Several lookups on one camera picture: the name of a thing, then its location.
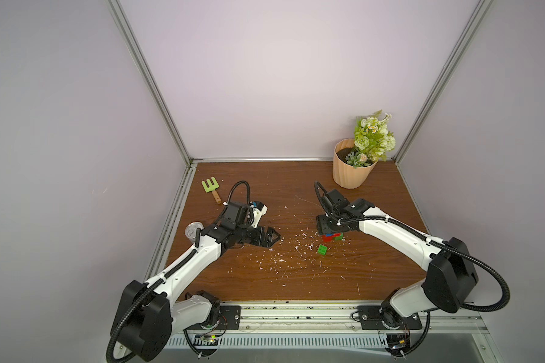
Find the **long red lego brick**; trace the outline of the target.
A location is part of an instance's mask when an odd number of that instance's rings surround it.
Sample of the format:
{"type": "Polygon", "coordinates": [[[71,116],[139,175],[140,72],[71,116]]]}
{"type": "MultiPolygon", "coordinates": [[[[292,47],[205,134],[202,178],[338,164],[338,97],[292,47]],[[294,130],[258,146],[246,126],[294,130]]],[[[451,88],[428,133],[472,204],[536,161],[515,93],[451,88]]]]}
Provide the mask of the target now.
{"type": "Polygon", "coordinates": [[[330,241],[338,239],[339,237],[341,237],[340,234],[324,234],[322,236],[322,240],[324,242],[330,242],[330,241]]]}

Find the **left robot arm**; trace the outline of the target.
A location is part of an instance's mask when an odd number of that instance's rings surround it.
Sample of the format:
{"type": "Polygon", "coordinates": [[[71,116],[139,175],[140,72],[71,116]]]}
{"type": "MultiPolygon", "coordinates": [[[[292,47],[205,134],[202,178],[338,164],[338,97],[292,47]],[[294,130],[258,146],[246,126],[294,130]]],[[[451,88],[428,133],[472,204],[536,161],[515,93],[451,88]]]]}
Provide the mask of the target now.
{"type": "Polygon", "coordinates": [[[177,260],[147,281],[132,281],[121,295],[105,359],[127,362],[156,358],[169,339],[193,325],[213,325],[220,300],[200,291],[180,300],[186,288],[212,263],[237,244],[270,248],[279,233],[260,225],[267,212],[260,202],[228,202],[216,220],[195,230],[192,245],[177,260]]]}

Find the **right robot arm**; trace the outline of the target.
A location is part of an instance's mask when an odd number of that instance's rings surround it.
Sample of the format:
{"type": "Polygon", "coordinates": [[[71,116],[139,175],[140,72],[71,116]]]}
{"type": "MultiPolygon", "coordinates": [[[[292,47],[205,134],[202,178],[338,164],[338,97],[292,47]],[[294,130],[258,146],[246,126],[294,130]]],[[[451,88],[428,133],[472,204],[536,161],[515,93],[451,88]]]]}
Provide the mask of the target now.
{"type": "Polygon", "coordinates": [[[381,313],[385,318],[399,321],[418,312],[435,310],[496,312],[510,302],[506,280],[489,264],[471,256],[461,240],[455,237],[444,240],[419,231],[363,198],[349,201],[340,191],[328,191],[319,182],[314,190],[323,209],[316,218],[320,234],[357,231],[375,237],[425,271],[424,279],[395,290],[382,302],[381,313]],[[480,306],[466,301],[478,284],[478,269],[486,271],[498,283],[501,295],[497,302],[480,306]]]}

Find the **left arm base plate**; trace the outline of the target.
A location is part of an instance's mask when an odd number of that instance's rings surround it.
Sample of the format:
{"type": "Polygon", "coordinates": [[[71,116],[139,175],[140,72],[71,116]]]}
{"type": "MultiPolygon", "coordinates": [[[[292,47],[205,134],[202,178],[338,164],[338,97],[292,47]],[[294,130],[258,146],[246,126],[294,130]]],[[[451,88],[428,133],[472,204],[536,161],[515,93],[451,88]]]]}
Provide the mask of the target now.
{"type": "Polygon", "coordinates": [[[210,331],[216,330],[233,330],[236,331],[240,327],[240,319],[242,317],[242,307],[239,305],[224,305],[219,309],[218,314],[214,319],[209,318],[205,322],[201,322],[188,327],[189,330],[210,331]]]}

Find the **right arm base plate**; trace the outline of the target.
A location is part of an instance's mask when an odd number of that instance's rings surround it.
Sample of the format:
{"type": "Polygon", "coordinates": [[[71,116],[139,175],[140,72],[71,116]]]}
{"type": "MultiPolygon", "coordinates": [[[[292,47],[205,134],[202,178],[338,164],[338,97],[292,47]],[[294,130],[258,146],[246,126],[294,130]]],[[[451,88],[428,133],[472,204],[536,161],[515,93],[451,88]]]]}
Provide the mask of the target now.
{"type": "Polygon", "coordinates": [[[413,314],[410,317],[403,317],[393,309],[381,306],[358,306],[351,314],[351,317],[356,322],[360,322],[363,330],[417,331],[423,328],[420,317],[417,314],[413,314]]]}

